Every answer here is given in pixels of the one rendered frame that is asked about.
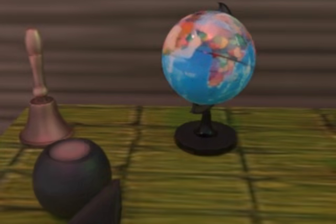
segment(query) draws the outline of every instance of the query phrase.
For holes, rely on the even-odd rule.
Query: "green tiled surface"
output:
[[[174,144],[175,128],[199,119],[190,108],[59,109],[123,180],[123,224],[336,223],[336,110],[214,107],[213,120],[234,126],[240,147],[208,158]],[[27,110],[0,137],[0,223],[66,223],[34,197],[31,172],[41,150],[19,143],[26,117]]]

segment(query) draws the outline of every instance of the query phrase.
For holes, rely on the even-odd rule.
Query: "wooden plank wall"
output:
[[[0,131],[27,106],[27,27],[59,103],[187,104],[161,73],[183,16],[225,1],[251,31],[256,73],[229,105],[336,107],[336,0],[0,0]]]

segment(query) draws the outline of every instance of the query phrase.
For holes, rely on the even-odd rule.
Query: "dark sphere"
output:
[[[33,189],[41,206],[71,218],[111,181],[111,167],[100,146],[69,138],[47,146],[37,158]]]

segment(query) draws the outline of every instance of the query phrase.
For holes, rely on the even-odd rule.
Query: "wooden bell handle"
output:
[[[36,29],[28,29],[26,31],[25,44],[33,72],[33,95],[34,97],[44,97],[48,94],[48,89],[44,78],[42,41]]]

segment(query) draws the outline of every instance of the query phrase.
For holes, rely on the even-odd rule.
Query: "globe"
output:
[[[238,95],[250,81],[256,62],[253,39],[235,17],[200,11],[182,18],[162,49],[163,73],[189,102],[211,105]]]

